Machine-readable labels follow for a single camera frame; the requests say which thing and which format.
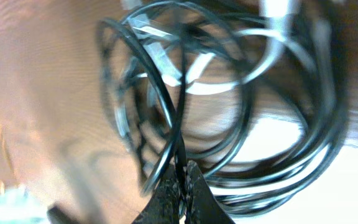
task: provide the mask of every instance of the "black wire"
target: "black wire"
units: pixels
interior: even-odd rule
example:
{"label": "black wire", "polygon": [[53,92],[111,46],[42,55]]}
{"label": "black wire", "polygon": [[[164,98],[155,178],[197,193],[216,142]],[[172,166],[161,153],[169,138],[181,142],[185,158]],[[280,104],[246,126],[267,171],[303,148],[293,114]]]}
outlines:
{"label": "black wire", "polygon": [[[138,67],[139,64],[142,65],[143,69],[147,73],[148,81],[151,83],[151,90],[155,92],[155,96],[153,96],[153,91],[150,91],[147,94],[147,98],[153,101],[154,97],[157,97],[163,111],[163,116],[167,121],[168,127],[170,127],[169,132],[166,133],[163,130],[166,125],[163,125],[160,121],[150,117],[150,114],[158,113],[158,109],[153,103],[151,105],[144,106],[144,103],[142,102],[143,98],[139,97],[140,92],[136,92],[139,85],[137,84],[137,78],[133,77],[137,70],[133,68],[130,70],[133,75],[129,74],[128,80],[130,80],[130,82],[127,80],[128,82],[126,82],[126,88],[132,87],[136,90],[135,104],[140,123],[150,121],[153,129],[166,140],[166,144],[160,153],[158,162],[156,163],[152,173],[145,181],[145,193],[150,192],[155,187],[158,180],[161,178],[165,169],[169,165],[170,159],[174,156],[177,176],[181,183],[182,191],[186,190],[183,186],[185,185],[184,170],[186,167],[186,155],[191,159],[202,161],[202,159],[222,151],[230,145],[232,146],[228,153],[217,163],[209,167],[199,164],[208,184],[210,186],[225,188],[260,187],[291,179],[301,171],[305,170],[306,167],[315,160],[316,156],[325,147],[328,147],[323,160],[319,163],[317,168],[315,168],[305,178],[294,184],[290,184],[280,189],[270,190],[268,192],[246,195],[224,195],[216,197],[216,200],[220,203],[221,207],[228,214],[230,214],[231,217],[251,217],[261,215],[283,205],[297,192],[301,191],[310,185],[310,183],[315,181],[327,169],[341,148],[341,140],[343,139],[346,130],[346,71],[343,66],[345,62],[345,54],[343,52],[344,49],[340,37],[341,31],[339,30],[340,24],[338,21],[338,15],[334,11],[331,2],[318,0],[318,3],[322,9],[322,15],[324,15],[331,25],[331,61],[329,64],[332,66],[332,73],[322,73],[320,69],[318,69],[316,73],[309,73],[305,69],[300,69],[303,86],[305,87],[305,90],[311,99],[311,104],[313,105],[312,116],[307,115],[305,113],[305,109],[300,106],[296,98],[291,96],[291,94],[284,90],[280,85],[276,84],[272,80],[269,80],[268,78],[258,78],[256,81],[252,81],[247,85],[239,85],[239,101],[241,103],[239,117],[232,129],[226,134],[225,138],[217,145],[203,152],[197,153],[193,152],[192,149],[185,148],[180,132],[185,109],[185,75],[181,76],[179,100],[177,110],[175,110],[157,67],[142,46],[142,44],[147,44],[148,42],[153,42],[155,40],[139,40],[134,34],[135,31],[130,31],[125,28],[125,25],[129,19],[143,13],[146,13],[150,16],[150,18],[155,19],[166,10],[171,9],[173,6],[179,6],[195,11],[198,14],[201,14],[204,19],[184,25],[178,18],[178,10],[174,10],[174,14],[176,16],[175,24],[177,26],[175,30],[179,30],[177,33],[179,36],[179,42],[172,42],[171,45],[168,46],[168,51],[174,49],[175,47],[181,48],[181,73],[186,74],[186,54],[197,51],[214,52],[217,57],[226,60],[232,65],[233,69],[236,71],[234,73],[234,78],[237,80],[242,77],[243,73],[248,72],[252,66],[244,55],[244,51],[247,50],[247,46],[234,34],[234,31],[228,22],[242,22],[248,27],[264,27],[264,18],[249,11],[244,12],[244,9],[239,9],[237,6],[233,7],[234,5],[229,2],[225,4],[226,12],[218,14],[210,11],[214,10],[216,5],[212,3],[207,5],[209,9],[207,10],[194,2],[155,1],[134,9],[119,22],[112,19],[104,19],[99,23],[97,42],[101,52],[103,67],[101,76],[101,99],[103,102],[104,113],[111,126],[114,126],[114,122],[112,122],[112,109],[111,104],[106,102],[108,100],[106,94],[108,92],[108,86],[112,85],[115,80],[113,80],[110,75],[111,71],[108,60],[117,38],[120,37],[132,50],[133,56],[137,59],[137,63],[135,63],[136,65],[134,66]],[[291,34],[294,39],[299,40],[298,42],[310,55],[312,55],[315,62],[317,62],[321,55],[318,55],[318,52],[315,50],[316,46],[310,32],[312,23],[306,20],[307,17],[305,16],[304,10],[305,8],[302,7],[300,15],[298,15],[294,22],[295,27],[291,31]],[[230,56],[227,50],[225,50],[225,44],[227,44],[228,39],[217,39],[203,30],[203,26],[208,24],[214,24],[225,31],[231,43],[239,49],[239,58],[235,59]],[[105,28],[117,31],[108,43],[104,43],[101,38]],[[294,59],[294,56],[291,53],[288,55],[290,58]],[[331,84],[333,85],[328,85],[330,83],[327,83],[329,82],[329,79],[326,77],[332,77],[333,83]],[[243,172],[222,172],[220,171],[221,168],[232,161],[247,137],[249,132],[249,121],[252,118],[252,109],[254,107],[254,90],[260,85],[260,83],[264,83],[264,85],[269,86],[295,112],[304,130],[304,135],[287,151],[271,158],[258,161],[257,165],[250,170]],[[330,98],[334,98],[332,108],[328,108],[326,103]],[[137,125],[137,128],[141,133],[141,147],[137,148],[137,158],[140,166],[142,166],[145,161],[142,158],[141,150],[145,144],[150,143],[147,142],[147,138],[140,130],[140,125]],[[124,140],[133,142],[130,133],[127,134]]]}

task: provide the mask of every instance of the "coiled cable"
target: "coiled cable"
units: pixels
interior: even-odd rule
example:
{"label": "coiled cable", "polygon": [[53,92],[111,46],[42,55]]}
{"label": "coiled cable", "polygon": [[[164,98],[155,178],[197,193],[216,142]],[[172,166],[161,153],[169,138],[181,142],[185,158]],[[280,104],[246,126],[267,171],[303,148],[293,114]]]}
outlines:
{"label": "coiled cable", "polygon": [[[307,115],[297,100],[286,90],[269,78],[261,76],[245,84],[236,84],[239,90],[240,112],[238,120],[225,138],[217,145],[195,153],[186,148],[181,135],[181,123],[183,120],[186,96],[186,54],[194,51],[213,52],[232,65],[234,79],[240,80],[244,74],[252,69],[252,63],[247,59],[244,51],[247,46],[241,40],[239,32],[230,25],[232,21],[243,22],[249,27],[263,29],[266,20],[263,17],[252,14],[238,7],[226,7],[227,13],[213,13],[214,7],[206,6],[206,9],[191,1],[155,1],[138,7],[128,13],[120,21],[103,19],[97,28],[97,43],[101,52],[102,75],[101,75],[101,99],[104,113],[111,126],[116,129],[122,139],[127,143],[131,151],[137,152],[137,160],[140,164],[140,172],[144,184],[144,193],[150,192],[156,186],[170,159],[175,157],[175,168],[179,179],[185,178],[187,158],[196,161],[212,156],[224,149],[227,154],[212,166],[199,164],[216,200],[220,206],[233,218],[244,218],[261,215],[269,212],[290,200],[297,192],[307,187],[316,180],[330,165],[338,154],[342,138],[345,135],[347,120],[347,97],[346,97],[346,71],[344,69],[344,50],[340,37],[340,24],[333,5],[329,1],[317,1],[324,18],[314,21],[306,21],[305,12],[301,11],[291,31],[294,44],[287,45],[286,52],[290,58],[297,61],[302,55],[310,59],[315,69],[310,69],[310,63],[301,63],[300,77],[311,99],[313,114]],[[128,25],[128,21],[141,14],[147,14],[150,18],[158,17],[165,10],[172,7],[176,14],[179,9],[187,9],[201,14],[204,19],[189,24],[180,22],[180,16],[176,15],[175,24],[178,31],[178,40],[173,40],[165,50],[175,47],[181,49],[181,78],[180,94],[177,108],[175,109],[171,96],[162,79],[162,74],[156,67],[144,45],[154,42],[153,38],[139,39],[134,30]],[[222,29],[228,39],[219,39],[209,34],[203,26],[214,24]],[[103,34],[105,29],[113,29],[115,33],[105,43]],[[114,44],[121,38],[132,51],[129,69],[126,70],[122,83],[113,80],[109,59]],[[237,58],[225,50],[225,45],[230,42],[239,50]],[[139,76],[139,66],[142,67],[146,76]],[[150,83],[147,92],[147,106],[142,103],[141,93],[138,90],[139,80],[147,77]],[[221,169],[228,165],[242,148],[250,129],[250,119],[254,107],[255,88],[259,83],[269,86],[281,99],[295,112],[301,121],[304,135],[290,149],[257,162],[253,168],[242,172],[223,172]],[[136,124],[141,136],[141,144],[134,146],[131,136],[130,121],[126,116],[124,94],[133,88],[135,104],[139,122]],[[106,94],[116,97],[116,109],[112,109]],[[165,122],[169,127],[166,133],[163,125],[153,120],[150,114],[158,113],[154,99],[157,98],[162,109]],[[154,131],[166,140],[161,152],[155,151],[159,159],[154,165],[153,171],[147,176],[142,167],[146,161],[142,157],[142,150],[146,144],[150,144],[140,129],[142,122],[149,122]]]}

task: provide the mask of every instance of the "wooden floor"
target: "wooden floor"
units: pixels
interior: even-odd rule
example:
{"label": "wooden floor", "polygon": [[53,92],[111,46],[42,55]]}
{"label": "wooden floor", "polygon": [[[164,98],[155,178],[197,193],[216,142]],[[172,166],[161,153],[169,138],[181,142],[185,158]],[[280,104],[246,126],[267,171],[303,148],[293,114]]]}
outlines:
{"label": "wooden floor", "polygon": [[[358,1],[340,10],[350,77],[345,145],[314,184],[246,223],[358,223]],[[93,223],[130,223],[148,201],[139,195],[136,164],[109,128],[99,101],[95,24],[123,13],[118,0],[0,0],[0,130],[14,174],[44,204],[58,202]],[[267,115],[258,117],[248,140],[251,149],[261,149],[255,158],[291,146],[300,134],[285,106],[270,93],[261,95],[259,111]],[[189,127],[217,101],[221,110],[210,118],[218,129],[227,126],[222,114],[236,106],[219,101],[225,97],[230,95],[192,100]],[[274,135],[277,131],[283,134]]]}

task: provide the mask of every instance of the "cable bundle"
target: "cable bundle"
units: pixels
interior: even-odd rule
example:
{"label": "cable bundle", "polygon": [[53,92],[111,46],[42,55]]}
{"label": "cable bundle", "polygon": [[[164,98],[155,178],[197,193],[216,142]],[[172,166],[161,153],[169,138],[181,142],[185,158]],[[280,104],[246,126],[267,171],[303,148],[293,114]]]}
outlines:
{"label": "cable bundle", "polygon": [[[220,206],[232,218],[251,217],[269,212],[290,200],[297,192],[316,180],[330,165],[341,147],[347,118],[346,76],[343,48],[339,38],[337,17],[328,1],[317,1],[323,17],[307,21],[304,6],[294,19],[285,35],[268,29],[271,21],[253,14],[242,6],[229,1],[155,1],[138,7],[120,21],[103,19],[97,27],[96,41],[101,55],[101,100],[105,116],[119,133],[128,150],[136,155],[140,167],[140,178],[144,193],[154,189],[164,174],[171,158],[185,191],[187,159],[203,159],[226,150],[225,156],[211,166],[199,163],[204,177]],[[192,22],[183,22],[183,10],[203,16]],[[145,16],[156,19],[164,12],[173,11],[172,33],[153,27],[148,22],[136,24],[136,18]],[[233,24],[244,24],[248,29],[235,29]],[[225,33],[226,38],[216,37],[205,29],[214,25]],[[104,32],[113,31],[107,40]],[[308,97],[311,99],[311,114],[305,112],[295,97],[275,82],[255,73],[255,65],[244,53],[247,44],[245,35],[265,36],[285,46],[281,52],[300,64],[299,76],[303,80]],[[121,39],[131,50],[127,67],[119,80],[112,76],[111,55],[117,40]],[[181,68],[179,75],[164,74],[153,52],[155,43],[168,42],[165,53],[180,49]],[[235,48],[233,53],[227,49]],[[216,57],[231,65],[235,71],[233,82],[200,83],[197,81],[208,63],[203,67],[188,69],[188,55]],[[191,78],[190,70],[196,73]],[[148,83],[146,94],[140,85]],[[290,106],[301,121],[304,135],[292,148],[279,155],[257,161],[257,165],[242,172],[224,172],[240,151],[250,129],[252,109],[255,100],[255,86],[268,85]],[[179,99],[175,108],[172,97],[165,85],[179,86]],[[181,134],[187,94],[212,95],[224,91],[239,91],[240,111],[235,125],[225,138],[215,146],[195,152],[185,146]],[[129,119],[125,96],[132,91],[137,109],[137,118]],[[158,120],[159,111],[164,121]],[[140,126],[149,123],[155,133],[165,140],[161,151],[155,150]],[[144,159],[144,149],[149,146],[158,161],[153,164],[150,174],[144,168],[150,162]]]}

